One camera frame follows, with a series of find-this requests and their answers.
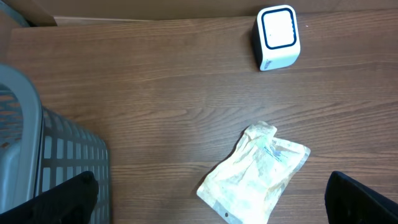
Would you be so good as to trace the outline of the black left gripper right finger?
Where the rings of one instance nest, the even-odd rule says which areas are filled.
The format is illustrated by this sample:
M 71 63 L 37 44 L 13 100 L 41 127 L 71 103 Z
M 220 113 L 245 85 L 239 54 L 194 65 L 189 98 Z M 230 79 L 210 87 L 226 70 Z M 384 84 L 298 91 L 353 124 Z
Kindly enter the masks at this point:
M 325 207 L 329 224 L 397 224 L 397 203 L 339 171 L 328 179 Z

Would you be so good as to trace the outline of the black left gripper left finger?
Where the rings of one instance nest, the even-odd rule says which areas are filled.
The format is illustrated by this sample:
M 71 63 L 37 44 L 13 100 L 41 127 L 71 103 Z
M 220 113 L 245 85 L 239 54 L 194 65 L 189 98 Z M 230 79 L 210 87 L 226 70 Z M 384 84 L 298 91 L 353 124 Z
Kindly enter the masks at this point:
M 94 173 L 84 171 L 1 214 L 1 224 L 88 224 L 98 199 Z

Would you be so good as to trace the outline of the beige plastic pouch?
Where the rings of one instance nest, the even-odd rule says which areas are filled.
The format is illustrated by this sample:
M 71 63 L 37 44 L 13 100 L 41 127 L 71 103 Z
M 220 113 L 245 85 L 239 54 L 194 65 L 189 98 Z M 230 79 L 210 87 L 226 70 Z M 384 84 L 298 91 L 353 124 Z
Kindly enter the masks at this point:
M 293 175 L 310 155 L 307 146 L 275 137 L 263 121 L 248 126 L 232 155 L 204 179 L 197 195 L 227 223 L 267 223 Z

